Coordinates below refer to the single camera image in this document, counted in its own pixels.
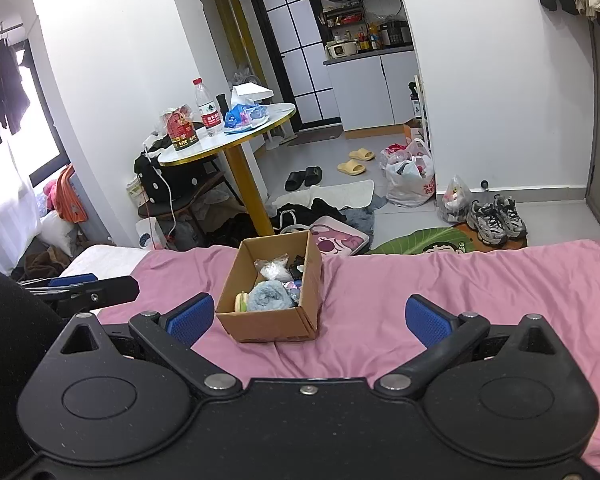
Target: pink bed sheet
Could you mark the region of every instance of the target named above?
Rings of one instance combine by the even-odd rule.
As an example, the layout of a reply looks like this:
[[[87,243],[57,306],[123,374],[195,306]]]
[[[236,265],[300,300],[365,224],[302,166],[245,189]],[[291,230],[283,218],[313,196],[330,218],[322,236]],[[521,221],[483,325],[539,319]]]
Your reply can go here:
[[[166,312],[198,292],[217,300],[235,250],[154,251],[134,269],[140,295],[103,309],[102,323],[142,310]],[[216,319],[194,350],[240,378],[366,377],[370,383],[424,350],[404,322],[411,294],[494,324],[529,312],[547,317],[600,400],[600,242],[580,240],[519,251],[324,259],[320,334],[302,343],[240,344]],[[585,453],[600,471],[600,423]]]

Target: table leg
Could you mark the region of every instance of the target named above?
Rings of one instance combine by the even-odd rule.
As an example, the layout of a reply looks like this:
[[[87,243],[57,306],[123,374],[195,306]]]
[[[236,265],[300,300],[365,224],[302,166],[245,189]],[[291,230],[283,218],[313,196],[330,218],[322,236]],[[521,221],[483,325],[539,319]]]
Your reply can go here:
[[[234,179],[238,184],[238,189],[242,195],[242,201],[247,208],[247,212],[253,221],[258,236],[269,236],[275,234],[269,216],[267,215],[264,204],[260,199],[258,187],[253,180],[253,175],[249,169],[247,158],[244,156],[242,146],[234,146],[224,150],[226,160],[229,163],[231,172],[234,174]]]

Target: gray sneaker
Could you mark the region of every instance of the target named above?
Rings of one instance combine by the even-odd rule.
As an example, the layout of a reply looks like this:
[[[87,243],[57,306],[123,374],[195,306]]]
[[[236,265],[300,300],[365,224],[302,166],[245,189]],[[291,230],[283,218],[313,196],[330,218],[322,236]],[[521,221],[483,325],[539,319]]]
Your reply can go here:
[[[515,200],[511,197],[504,198],[496,195],[493,197],[493,208],[496,210],[498,220],[500,220],[507,237],[515,240],[526,235],[526,225],[516,211]]]
[[[474,200],[466,216],[466,224],[478,233],[478,240],[485,245],[497,247],[507,241],[507,234],[492,204],[480,205]]]

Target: orange cloth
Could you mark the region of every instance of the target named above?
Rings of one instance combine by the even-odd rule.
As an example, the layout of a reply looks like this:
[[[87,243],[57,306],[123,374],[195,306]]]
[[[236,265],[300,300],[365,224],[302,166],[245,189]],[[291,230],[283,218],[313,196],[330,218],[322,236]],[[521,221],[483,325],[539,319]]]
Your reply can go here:
[[[74,188],[69,183],[69,177],[74,173],[73,164],[69,164],[60,173],[58,182],[56,183],[56,200],[54,205],[56,206],[56,211],[58,211],[58,216],[62,220],[77,224],[78,222],[86,221],[88,216],[82,207],[80,199],[75,194]]]

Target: metal bolt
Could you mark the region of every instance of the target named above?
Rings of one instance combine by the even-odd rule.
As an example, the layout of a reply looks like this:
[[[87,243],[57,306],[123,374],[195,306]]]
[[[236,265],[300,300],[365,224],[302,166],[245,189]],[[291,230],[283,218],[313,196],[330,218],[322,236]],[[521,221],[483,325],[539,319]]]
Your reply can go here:
[[[205,385],[212,390],[228,390],[234,384],[235,377],[229,374],[212,374],[205,379]]]
[[[380,378],[380,386],[385,390],[405,390],[411,386],[411,378],[402,374],[388,374]]]
[[[304,386],[300,386],[300,393],[305,395],[315,395],[318,393],[318,386],[313,386],[312,384],[305,384]]]

